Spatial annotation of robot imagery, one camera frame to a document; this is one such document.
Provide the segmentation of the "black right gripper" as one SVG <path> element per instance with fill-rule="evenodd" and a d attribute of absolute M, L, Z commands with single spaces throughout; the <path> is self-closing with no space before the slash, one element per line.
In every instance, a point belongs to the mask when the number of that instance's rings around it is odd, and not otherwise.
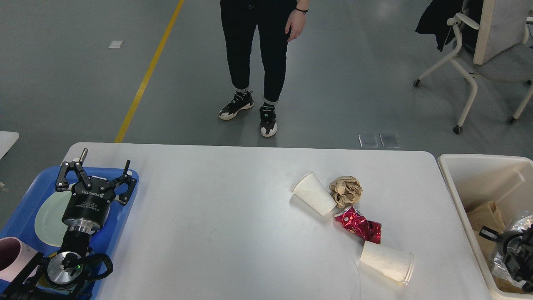
<path fill-rule="evenodd" d="M 533 229 L 499 234 L 498 231 L 482 226 L 478 235 L 486 240 L 499 243 L 499 252 L 504 265 L 513 278 L 531 278 L 533 275 Z"/>

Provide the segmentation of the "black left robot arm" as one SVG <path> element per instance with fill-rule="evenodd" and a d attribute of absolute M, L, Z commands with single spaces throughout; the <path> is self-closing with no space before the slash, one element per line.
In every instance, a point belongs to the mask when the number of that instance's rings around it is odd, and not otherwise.
<path fill-rule="evenodd" d="M 139 176 L 87 152 L 42 171 L 1 230 L 2 300 L 90 300 L 114 271 Z"/>

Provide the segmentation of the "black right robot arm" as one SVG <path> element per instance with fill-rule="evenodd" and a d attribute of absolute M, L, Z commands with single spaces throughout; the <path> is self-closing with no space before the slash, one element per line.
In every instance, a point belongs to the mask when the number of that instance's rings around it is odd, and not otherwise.
<path fill-rule="evenodd" d="M 532 226 L 525 230 L 509 230 L 501 234 L 483 226 L 478 235 L 496 244 L 492 258 L 493 275 L 511 283 L 519 283 L 525 293 L 532 293 Z"/>

